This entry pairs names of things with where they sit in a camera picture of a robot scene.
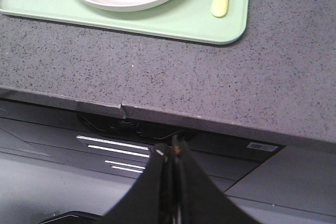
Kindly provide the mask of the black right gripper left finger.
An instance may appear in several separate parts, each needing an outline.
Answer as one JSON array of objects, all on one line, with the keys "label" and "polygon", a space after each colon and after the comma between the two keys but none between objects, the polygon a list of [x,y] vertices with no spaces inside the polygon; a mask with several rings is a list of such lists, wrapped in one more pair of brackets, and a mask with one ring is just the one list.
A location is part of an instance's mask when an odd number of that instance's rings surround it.
[{"label": "black right gripper left finger", "polygon": [[173,164],[166,144],[154,146],[142,175],[98,223],[173,223]]}]

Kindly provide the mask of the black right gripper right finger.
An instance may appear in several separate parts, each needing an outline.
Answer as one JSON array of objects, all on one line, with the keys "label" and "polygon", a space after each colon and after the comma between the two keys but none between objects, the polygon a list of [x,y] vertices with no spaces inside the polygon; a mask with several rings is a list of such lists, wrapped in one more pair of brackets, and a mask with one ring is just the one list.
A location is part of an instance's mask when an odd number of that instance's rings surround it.
[{"label": "black right gripper right finger", "polygon": [[172,137],[181,223],[258,223],[204,173],[179,135]]}]

